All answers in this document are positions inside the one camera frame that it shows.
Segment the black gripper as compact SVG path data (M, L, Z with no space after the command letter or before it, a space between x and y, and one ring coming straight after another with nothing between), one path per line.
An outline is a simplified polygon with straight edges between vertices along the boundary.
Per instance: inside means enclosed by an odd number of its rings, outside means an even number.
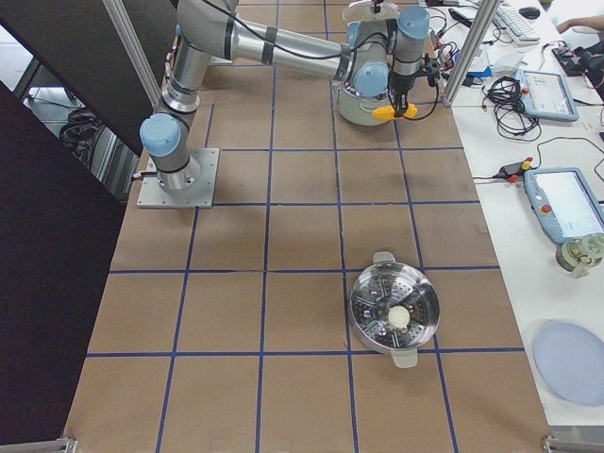
M415 74L401 75L395 71L390 72L390 94L393 98L394 117L400 118L407 115L409 103L407 95L415 83Z

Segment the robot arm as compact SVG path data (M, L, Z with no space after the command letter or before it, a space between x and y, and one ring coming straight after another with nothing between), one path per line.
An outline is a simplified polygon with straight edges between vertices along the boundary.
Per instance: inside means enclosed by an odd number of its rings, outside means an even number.
M353 1L343 12L346 40L326 41L275 26L248 22L235 1L181 1L176 45L166 58L160 104L140 127L140 137L163 193L213 196L212 151L196 152L186 141L200 105L199 91L213 58L250 59L332 80L344 97L339 113L359 126L417 119L408 93L426 78L434 86L438 62L424 52L430 16L425 8L398 8L388 1Z

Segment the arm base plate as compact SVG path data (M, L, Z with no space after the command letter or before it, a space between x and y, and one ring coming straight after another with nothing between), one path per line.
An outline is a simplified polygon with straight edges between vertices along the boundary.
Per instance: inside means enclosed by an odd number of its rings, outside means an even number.
M210 209L220 158L218 148L190 149L188 165L173 174L160 172L148 160L138 195L141 209Z

